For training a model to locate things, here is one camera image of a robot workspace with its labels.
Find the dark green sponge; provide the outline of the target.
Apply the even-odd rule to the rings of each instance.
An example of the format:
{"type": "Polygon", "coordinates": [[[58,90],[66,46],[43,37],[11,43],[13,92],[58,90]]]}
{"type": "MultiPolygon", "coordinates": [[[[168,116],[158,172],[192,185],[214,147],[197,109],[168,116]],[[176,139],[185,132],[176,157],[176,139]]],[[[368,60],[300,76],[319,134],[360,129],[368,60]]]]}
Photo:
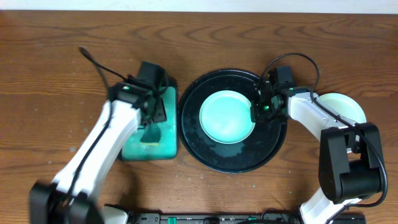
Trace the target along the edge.
{"type": "Polygon", "coordinates": [[[139,143],[145,146],[158,146],[161,140],[161,130],[157,124],[148,125],[139,143]]]}

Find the green plate with stain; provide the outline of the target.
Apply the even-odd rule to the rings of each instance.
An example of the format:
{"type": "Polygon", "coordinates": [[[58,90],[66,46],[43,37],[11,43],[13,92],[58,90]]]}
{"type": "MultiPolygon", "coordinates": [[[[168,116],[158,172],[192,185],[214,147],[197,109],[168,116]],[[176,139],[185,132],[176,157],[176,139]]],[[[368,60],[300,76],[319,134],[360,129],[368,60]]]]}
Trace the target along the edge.
{"type": "Polygon", "coordinates": [[[202,130],[212,140],[235,144],[245,140],[254,130],[251,102],[241,93],[217,91],[204,100],[199,119],[202,130]]]}

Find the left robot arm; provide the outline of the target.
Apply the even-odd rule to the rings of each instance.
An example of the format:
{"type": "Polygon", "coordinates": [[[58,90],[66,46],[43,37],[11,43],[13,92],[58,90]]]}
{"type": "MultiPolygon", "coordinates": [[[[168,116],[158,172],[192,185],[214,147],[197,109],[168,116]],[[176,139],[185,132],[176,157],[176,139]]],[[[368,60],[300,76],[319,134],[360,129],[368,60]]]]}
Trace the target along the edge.
{"type": "Polygon", "coordinates": [[[115,205],[99,208],[106,176],[126,141],[142,122],[165,119],[161,94],[167,72],[142,62],[136,78],[108,87],[101,114],[77,153],[50,184],[36,182],[29,193],[31,223],[132,223],[133,215],[115,205]]]}

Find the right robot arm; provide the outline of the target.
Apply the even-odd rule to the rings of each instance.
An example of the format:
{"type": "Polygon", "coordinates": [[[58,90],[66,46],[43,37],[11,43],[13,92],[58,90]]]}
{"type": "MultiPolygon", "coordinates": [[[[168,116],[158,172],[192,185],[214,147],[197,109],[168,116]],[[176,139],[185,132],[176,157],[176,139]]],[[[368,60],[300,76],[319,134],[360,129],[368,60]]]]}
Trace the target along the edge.
{"type": "Polygon", "coordinates": [[[380,193],[388,183],[378,128],[357,123],[322,102],[314,88],[297,86],[289,67],[277,67],[260,79],[258,97],[251,103],[253,122],[292,119],[320,142],[320,188],[300,206],[301,223],[332,223],[344,210],[380,193]]]}

